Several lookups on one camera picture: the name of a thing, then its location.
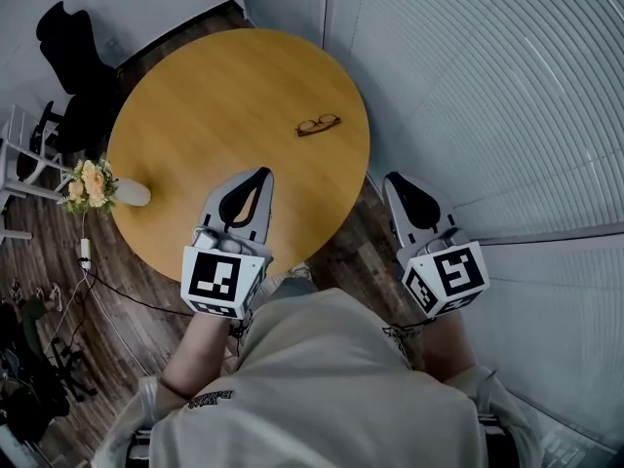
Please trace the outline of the brown-framed eyeglasses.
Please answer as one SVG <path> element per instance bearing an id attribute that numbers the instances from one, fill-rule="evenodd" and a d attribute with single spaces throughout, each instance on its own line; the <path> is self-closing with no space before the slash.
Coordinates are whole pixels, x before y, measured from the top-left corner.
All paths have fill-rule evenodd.
<path id="1" fill-rule="evenodd" d="M 321 115 L 318 119 L 309 119 L 299 123 L 295 132 L 299 137 L 307 137 L 324 132 L 340 123 L 341 118 L 339 116 L 327 113 Z"/>

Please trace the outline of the glass partition with blinds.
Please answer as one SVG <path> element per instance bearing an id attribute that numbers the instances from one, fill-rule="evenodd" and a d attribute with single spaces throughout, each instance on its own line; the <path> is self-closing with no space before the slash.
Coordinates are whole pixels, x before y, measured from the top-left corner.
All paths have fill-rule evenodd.
<path id="1" fill-rule="evenodd" d="M 490 289 L 479 361 L 547 468 L 624 468 L 624 0 L 328 0 L 369 173 L 445 193 Z"/>

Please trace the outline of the white vase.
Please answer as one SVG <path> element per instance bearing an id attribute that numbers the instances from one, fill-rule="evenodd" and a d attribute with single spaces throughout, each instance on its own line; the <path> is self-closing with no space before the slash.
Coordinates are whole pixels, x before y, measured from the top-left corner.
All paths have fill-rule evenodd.
<path id="1" fill-rule="evenodd" d="M 119 177 L 115 180 L 115 187 L 114 199 L 117 202 L 134 207 L 144 207 L 151 201 L 150 190 L 135 180 Z"/>

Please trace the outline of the yellow flower bouquet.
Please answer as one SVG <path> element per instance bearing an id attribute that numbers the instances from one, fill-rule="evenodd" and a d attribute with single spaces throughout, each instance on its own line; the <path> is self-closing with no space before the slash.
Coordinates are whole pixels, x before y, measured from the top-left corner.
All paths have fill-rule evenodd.
<path id="1" fill-rule="evenodd" d="M 109 213 L 115 207 L 118 179 L 113 176 L 107 160 L 79 160 L 67 176 L 67 192 L 57 201 L 67 212 L 77 215 L 90 210 Z"/>

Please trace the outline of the white stool frame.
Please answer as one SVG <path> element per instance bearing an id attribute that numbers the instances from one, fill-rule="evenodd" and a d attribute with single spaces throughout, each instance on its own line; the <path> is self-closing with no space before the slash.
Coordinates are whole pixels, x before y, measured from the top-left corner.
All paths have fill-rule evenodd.
<path id="1" fill-rule="evenodd" d="M 51 117 L 52 121 L 45 116 L 38 119 L 14 104 L 11 116 L 0 130 L 0 245 L 7 239 L 32 239 L 30 232 L 7 228 L 4 210 L 11 198 L 36 196 L 58 202 L 69 182 L 71 170 L 51 144 L 58 135 L 60 116 L 52 113 Z M 54 189 L 36 184 L 45 170 L 58 174 Z"/>

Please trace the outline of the person's left forearm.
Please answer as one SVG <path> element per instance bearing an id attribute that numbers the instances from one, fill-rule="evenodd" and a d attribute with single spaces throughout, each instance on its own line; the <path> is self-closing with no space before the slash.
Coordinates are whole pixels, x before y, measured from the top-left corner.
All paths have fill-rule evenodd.
<path id="1" fill-rule="evenodd" d="M 197 313 L 166 365 L 162 385 L 184 401 L 186 410 L 203 410 L 247 400 L 236 372 L 221 376 L 231 322 Z"/>

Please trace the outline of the black wheeled stand base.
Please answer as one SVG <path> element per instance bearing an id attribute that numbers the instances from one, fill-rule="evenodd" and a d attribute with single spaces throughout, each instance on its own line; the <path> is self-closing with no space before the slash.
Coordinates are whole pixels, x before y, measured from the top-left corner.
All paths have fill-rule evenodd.
<path id="1" fill-rule="evenodd" d="M 69 393 L 78 403 L 85 402 L 87 397 L 95 397 L 98 391 L 89 388 L 74 375 L 77 365 L 84 360 L 84 353 L 72 350 L 58 336 L 52 338 L 49 348 L 53 353 L 49 361 L 64 393 Z"/>

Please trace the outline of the black office chair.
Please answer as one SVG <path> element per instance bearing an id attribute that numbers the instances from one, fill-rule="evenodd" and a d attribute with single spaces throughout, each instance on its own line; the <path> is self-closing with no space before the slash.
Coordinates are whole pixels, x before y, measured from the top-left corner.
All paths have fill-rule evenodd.
<path id="1" fill-rule="evenodd" d="M 96 159 L 104 150 L 120 108 L 117 69 L 99 57 L 89 14 L 69 14 L 61 1 L 39 20 L 40 51 L 70 100 L 62 114 L 50 101 L 38 129 L 56 124 L 53 148 L 61 154 L 83 152 Z"/>

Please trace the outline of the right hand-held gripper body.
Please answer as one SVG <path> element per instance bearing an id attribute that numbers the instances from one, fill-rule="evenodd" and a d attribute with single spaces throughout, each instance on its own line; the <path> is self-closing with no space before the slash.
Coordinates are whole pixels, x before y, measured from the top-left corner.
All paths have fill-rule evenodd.
<path id="1" fill-rule="evenodd" d="M 481 246 L 453 227 L 424 245 L 399 249 L 402 284 L 427 318 L 465 307 L 490 287 Z"/>

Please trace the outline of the person's beige shirt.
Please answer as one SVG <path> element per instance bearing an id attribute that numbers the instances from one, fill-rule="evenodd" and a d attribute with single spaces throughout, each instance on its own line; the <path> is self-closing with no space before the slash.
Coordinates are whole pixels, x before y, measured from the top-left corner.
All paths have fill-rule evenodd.
<path id="1" fill-rule="evenodd" d="M 162 375 L 144 378 L 93 468 L 541 466 L 492 370 L 414 370 L 387 323 L 339 289 L 260 307 L 234 372 L 247 400 L 195 411 Z"/>

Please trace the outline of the person's grey trousers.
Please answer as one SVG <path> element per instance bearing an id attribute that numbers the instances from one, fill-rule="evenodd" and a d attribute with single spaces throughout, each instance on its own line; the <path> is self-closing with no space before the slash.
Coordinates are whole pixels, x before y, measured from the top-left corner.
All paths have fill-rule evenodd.
<path id="1" fill-rule="evenodd" d="M 280 286 L 270 294 L 267 303 L 285 298 L 309 295 L 318 291 L 316 285 L 307 278 L 291 277 L 285 279 Z"/>

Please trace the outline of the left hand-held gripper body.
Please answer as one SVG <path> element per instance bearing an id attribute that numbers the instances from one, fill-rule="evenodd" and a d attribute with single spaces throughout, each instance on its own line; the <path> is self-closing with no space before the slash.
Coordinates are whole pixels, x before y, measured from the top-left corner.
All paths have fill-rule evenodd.
<path id="1" fill-rule="evenodd" d="M 196 313 L 243 320 L 272 260 L 260 243 L 199 225 L 183 251 L 180 297 Z"/>

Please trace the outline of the person's right forearm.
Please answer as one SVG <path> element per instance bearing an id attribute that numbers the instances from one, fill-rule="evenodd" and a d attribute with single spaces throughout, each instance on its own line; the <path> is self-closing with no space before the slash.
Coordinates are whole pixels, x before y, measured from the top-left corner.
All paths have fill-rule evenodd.
<path id="1" fill-rule="evenodd" d="M 425 371 L 445 382 L 476 365 L 459 310 L 437 318 L 422 330 Z"/>

